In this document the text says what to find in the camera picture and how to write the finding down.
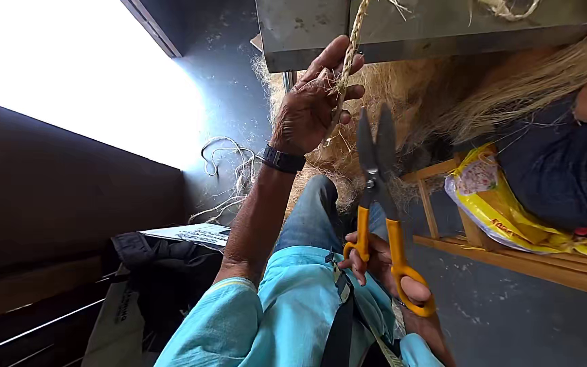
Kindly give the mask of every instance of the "metal table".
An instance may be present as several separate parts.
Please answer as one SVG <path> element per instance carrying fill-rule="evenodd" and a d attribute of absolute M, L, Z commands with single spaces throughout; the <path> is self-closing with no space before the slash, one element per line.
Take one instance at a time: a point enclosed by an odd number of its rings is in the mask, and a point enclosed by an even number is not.
<path fill-rule="evenodd" d="M 522 13 L 531 0 L 516 0 Z M 360 0 L 256 0 L 270 72 L 304 70 L 340 34 L 350 34 Z M 370 63 L 557 46 L 587 35 L 587 0 L 542 0 L 520 21 L 468 0 L 402 0 L 406 21 L 387 0 L 371 0 L 361 30 Z"/>

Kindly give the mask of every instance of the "knee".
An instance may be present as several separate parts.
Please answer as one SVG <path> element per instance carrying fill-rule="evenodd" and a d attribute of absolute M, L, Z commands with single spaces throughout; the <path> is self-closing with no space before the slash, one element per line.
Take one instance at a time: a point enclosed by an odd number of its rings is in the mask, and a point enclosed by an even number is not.
<path fill-rule="evenodd" d="M 337 188 L 335 187 L 334 182 L 332 182 L 332 180 L 324 174 L 317 174 L 310 178 L 307 181 L 305 190 L 312 190 L 320 193 L 324 192 L 334 196 L 336 196 L 337 192 Z"/>
<path fill-rule="evenodd" d="M 305 188 L 317 189 L 334 187 L 334 182 L 324 174 L 317 174 L 310 178 L 305 185 Z"/>
<path fill-rule="evenodd" d="M 307 181 L 307 186 L 309 185 L 320 185 L 320 186 L 324 186 L 327 184 L 333 184 L 332 180 L 329 179 L 326 175 L 324 174 L 317 174 L 315 176 L 312 176 L 312 178 L 310 178 Z"/>

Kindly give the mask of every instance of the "scissors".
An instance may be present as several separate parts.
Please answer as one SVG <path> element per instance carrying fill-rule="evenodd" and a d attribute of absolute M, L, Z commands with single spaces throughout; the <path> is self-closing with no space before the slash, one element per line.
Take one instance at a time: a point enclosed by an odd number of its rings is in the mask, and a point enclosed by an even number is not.
<path fill-rule="evenodd" d="M 347 259 L 351 249 L 359 252 L 359 257 L 365 263 L 370 259 L 369 254 L 369 208 L 374 201 L 384 209 L 386 214 L 386 229 L 389 233 L 389 246 L 391 248 L 391 273 L 398 288 L 398 295 L 404 305 L 421 317 L 431 316 L 436 311 L 434 295 L 430 296 L 423 307 L 414 305 L 404 293 L 400 280 L 404 276 L 419 281 L 425 287 L 427 282 L 410 266 L 404 256 L 403 230 L 400 227 L 398 209 L 393 203 L 387 181 L 392 176 L 395 163 L 395 130 L 393 128 L 393 116 L 391 110 L 385 104 L 382 105 L 377 130 L 377 141 L 373 143 L 371 124 L 366 109 L 361 109 L 361 117 L 357 126 L 357 151 L 359 152 L 359 165 L 366 178 L 366 188 L 357 209 L 357 243 L 348 242 L 343 249 L 343 256 Z"/>

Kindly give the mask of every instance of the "shirt sleeve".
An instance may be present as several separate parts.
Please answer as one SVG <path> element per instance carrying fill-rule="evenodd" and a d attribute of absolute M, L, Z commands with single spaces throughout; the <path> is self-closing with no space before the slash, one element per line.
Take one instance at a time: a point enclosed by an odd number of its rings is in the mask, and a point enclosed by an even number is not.
<path fill-rule="evenodd" d="M 409 334 L 400 340 L 400 355 L 409 367 L 444 367 L 418 334 Z"/>
<path fill-rule="evenodd" d="M 237 366 L 261 319 L 262 303 L 248 279 L 219 281 L 184 318 L 155 366 Z"/>

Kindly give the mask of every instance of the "yellow scissor handle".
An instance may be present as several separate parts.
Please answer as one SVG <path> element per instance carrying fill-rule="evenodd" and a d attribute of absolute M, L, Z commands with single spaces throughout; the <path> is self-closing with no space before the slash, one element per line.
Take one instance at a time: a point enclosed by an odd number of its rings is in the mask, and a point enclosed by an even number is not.
<path fill-rule="evenodd" d="M 357 208 L 357 243 L 348 242 L 343 247 L 343 258 L 350 257 L 350 250 L 356 249 L 359 257 L 365 263 L 369 262 L 371 254 L 369 253 L 369 210 L 363 206 Z"/>
<path fill-rule="evenodd" d="M 404 305 L 407 306 L 407 308 L 416 315 L 421 317 L 431 316 L 434 312 L 436 312 L 434 295 L 431 295 L 430 298 L 425 301 L 425 304 L 420 307 L 409 301 L 409 297 L 407 297 L 407 295 L 404 293 L 403 287 L 400 284 L 400 281 L 404 276 L 409 276 L 413 280 L 419 281 L 425 287 L 429 288 L 425 279 L 423 279 L 423 277 L 417 271 L 413 270 L 410 266 L 407 265 L 407 259 L 404 256 L 403 230 L 402 227 L 400 227 L 400 221 L 392 221 L 387 218 L 386 229 L 389 232 L 389 247 L 391 248 L 391 260 L 393 262 L 391 273 L 393 274 L 393 279 L 395 279 L 395 285 L 398 288 L 398 295 L 400 296 L 400 300 L 402 300 Z"/>

